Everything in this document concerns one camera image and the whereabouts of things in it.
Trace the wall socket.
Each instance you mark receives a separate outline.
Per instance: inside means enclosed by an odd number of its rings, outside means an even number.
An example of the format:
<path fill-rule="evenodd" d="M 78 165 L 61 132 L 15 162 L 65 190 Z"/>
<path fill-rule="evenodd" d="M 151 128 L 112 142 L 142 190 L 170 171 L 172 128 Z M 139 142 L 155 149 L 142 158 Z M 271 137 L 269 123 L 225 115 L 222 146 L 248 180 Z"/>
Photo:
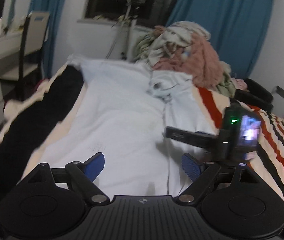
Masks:
<path fill-rule="evenodd" d="M 283 88 L 281 88 L 280 86 L 276 86 L 275 93 L 284 99 L 284 89 Z"/>

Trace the black garment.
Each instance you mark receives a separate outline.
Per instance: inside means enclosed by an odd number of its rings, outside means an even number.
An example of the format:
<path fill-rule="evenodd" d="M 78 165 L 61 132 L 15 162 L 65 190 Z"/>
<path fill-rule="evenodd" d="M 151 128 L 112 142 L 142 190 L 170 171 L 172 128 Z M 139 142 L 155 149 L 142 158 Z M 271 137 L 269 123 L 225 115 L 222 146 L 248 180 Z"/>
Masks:
<path fill-rule="evenodd" d="M 0 202 L 21 179 L 32 152 L 71 111 L 83 84 L 81 72 L 66 66 L 43 99 L 32 103 L 13 120 L 0 143 Z"/>

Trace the striped red cream bedspread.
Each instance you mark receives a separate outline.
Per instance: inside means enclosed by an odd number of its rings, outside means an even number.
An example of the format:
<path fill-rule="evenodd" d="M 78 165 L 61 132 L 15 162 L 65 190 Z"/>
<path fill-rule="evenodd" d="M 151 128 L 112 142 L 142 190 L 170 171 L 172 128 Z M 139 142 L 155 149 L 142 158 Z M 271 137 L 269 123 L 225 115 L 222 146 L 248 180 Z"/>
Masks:
<path fill-rule="evenodd" d="M 8 103 L 7 109 L 11 109 L 13 113 L 10 120 L 0 131 L 0 143 L 17 115 L 31 106 L 32 103 L 43 99 L 44 93 L 49 90 L 53 81 L 62 74 L 65 68 L 66 66 L 62 67 L 52 79 L 41 85 L 37 93 L 25 103 Z M 70 139 L 68 134 L 75 127 L 75 120 L 80 115 L 80 108 L 86 92 L 87 88 L 84 81 L 71 111 L 63 121 L 58 122 L 45 141 L 32 152 L 21 178 L 25 177 L 40 162 L 51 163 L 53 158 L 62 160 L 75 148 L 76 144 L 82 141 L 81 138 Z M 284 200 L 284 119 L 268 114 L 254 106 L 249 106 L 248 109 L 262 118 L 258 150 L 249 166 Z"/>

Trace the black and cream chair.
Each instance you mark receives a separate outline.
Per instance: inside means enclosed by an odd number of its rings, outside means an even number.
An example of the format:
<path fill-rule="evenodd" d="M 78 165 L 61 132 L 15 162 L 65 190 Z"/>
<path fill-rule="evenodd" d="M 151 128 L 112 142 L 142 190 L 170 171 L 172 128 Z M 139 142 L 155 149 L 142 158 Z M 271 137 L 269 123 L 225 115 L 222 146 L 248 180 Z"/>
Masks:
<path fill-rule="evenodd" d="M 14 89 L 19 101 L 25 99 L 26 80 L 41 74 L 49 18 L 47 11 L 30 12 L 23 26 L 19 51 L 0 60 L 0 81 Z"/>

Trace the white garment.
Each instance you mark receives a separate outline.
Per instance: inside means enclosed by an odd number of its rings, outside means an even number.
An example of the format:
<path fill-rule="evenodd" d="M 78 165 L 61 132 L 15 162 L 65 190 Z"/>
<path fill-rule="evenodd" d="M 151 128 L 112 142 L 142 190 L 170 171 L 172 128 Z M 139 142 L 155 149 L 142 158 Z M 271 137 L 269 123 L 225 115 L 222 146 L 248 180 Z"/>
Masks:
<path fill-rule="evenodd" d="M 173 195 L 189 184 L 181 157 L 201 148 L 165 138 L 168 126 L 216 133 L 192 92 L 189 75 L 153 72 L 144 62 L 92 60 L 70 55 L 87 91 L 68 134 L 48 146 L 41 162 L 63 167 L 101 152 L 105 168 L 96 185 L 107 195 Z"/>

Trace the black bag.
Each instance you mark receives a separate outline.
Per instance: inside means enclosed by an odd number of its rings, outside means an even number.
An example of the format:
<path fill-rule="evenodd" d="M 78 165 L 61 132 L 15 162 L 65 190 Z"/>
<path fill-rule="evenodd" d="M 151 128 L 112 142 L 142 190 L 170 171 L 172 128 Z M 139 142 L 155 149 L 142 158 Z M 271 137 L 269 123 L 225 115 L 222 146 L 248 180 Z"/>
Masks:
<path fill-rule="evenodd" d="M 273 110 L 273 95 L 252 79 L 245 79 L 245 90 L 237 89 L 234 98 L 250 106 L 256 106 L 266 112 Z"/>

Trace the metal tripod stand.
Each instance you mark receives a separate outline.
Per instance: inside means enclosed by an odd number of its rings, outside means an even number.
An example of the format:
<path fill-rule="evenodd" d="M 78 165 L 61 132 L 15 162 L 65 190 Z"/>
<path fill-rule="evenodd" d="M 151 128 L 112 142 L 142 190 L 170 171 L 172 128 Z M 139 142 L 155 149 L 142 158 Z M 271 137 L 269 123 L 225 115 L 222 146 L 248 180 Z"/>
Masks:
<path fill-rule="evenodd" d="M 124 44 L 124 47 L 120 55 L 121 55 L 122 60 L 128 61 L 128 56 L 130 52 L 130 43 L 131 43 L 133 31 L 137 24 L 139 11 L 143 3 L 145 3 L 144 0 L 126 0 L 125 14 L 121 15 L 118 18 L 118 21 L 114 24 L 114 25 L 119 24 L 120 26 L 118 28 L 115 38 L 113 39 L 112 45 L 109 48 L 109 51 L 105 59 L 110 58 L 110 56 L 113 53 L 114 48 L 117 45 L 117 42 L 119 41 L 122 35 L 122 32 L 125 30 L 126 31 L 125 44 Z"/>

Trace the blue curtain right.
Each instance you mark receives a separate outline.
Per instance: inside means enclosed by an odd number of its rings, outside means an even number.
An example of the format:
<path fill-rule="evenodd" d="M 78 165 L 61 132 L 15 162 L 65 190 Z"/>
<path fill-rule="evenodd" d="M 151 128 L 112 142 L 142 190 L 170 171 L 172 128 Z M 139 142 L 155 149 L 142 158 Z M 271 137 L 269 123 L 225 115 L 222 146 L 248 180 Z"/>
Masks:
<path fill-rule="evenodd" d="M 272 8 L 273 0 L 177 0 L 167 25 L 191 21 L 204 27 L 220 60 L 244 79 L 259 57 Z"/>

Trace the green floral garment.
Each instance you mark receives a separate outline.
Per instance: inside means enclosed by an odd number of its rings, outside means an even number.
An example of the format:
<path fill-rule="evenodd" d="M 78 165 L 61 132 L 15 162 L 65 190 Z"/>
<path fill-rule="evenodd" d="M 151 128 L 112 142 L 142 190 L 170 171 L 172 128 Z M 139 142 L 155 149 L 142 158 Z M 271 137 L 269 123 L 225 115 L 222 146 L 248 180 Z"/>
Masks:
<path fill-rule="evenodd" d="M 233 98 L 236 92 L 236 87 L 231 79 L 231 66 L 224 61 L 220 61 L 220 65 L 223 67 L 222 80 L 216 85 L 216 91 L 219 94 Z"/>

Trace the crumpled light patterned clothes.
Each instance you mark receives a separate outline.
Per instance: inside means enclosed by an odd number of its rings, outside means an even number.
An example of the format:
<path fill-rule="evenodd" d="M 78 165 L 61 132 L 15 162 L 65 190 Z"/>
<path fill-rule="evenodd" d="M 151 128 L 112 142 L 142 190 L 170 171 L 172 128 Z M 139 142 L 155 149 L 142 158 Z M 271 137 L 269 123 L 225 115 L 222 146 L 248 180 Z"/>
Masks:
<path fill-rule="evenodd" d="M 193 34 L 207 41 L 211 38 L 209 31 L 195 22 L 179 21 L 168 27 L 157 25 L 138 38 L 133 49 L 133 60 L 145 60 L 154 66 L 162 57 L 173 57 L 178 48 L 189 47 Z"/>

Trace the pink fluffy garment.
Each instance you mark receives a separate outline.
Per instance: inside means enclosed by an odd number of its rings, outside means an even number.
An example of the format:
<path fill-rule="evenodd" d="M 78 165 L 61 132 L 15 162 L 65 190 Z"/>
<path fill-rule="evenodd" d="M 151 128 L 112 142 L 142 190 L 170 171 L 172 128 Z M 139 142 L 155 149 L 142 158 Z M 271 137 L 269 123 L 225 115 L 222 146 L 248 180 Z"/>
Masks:
<path fill-rule="evenodd" d="M 223 76 L 218 54 L 209 41 L 198 35 L 193 34 L 191 42 L 189 47 L 178 48 L 173 57 L 162 57 L 152 69 L 186 73 L 192 76 L 195 86 L 213 89 Z"/>

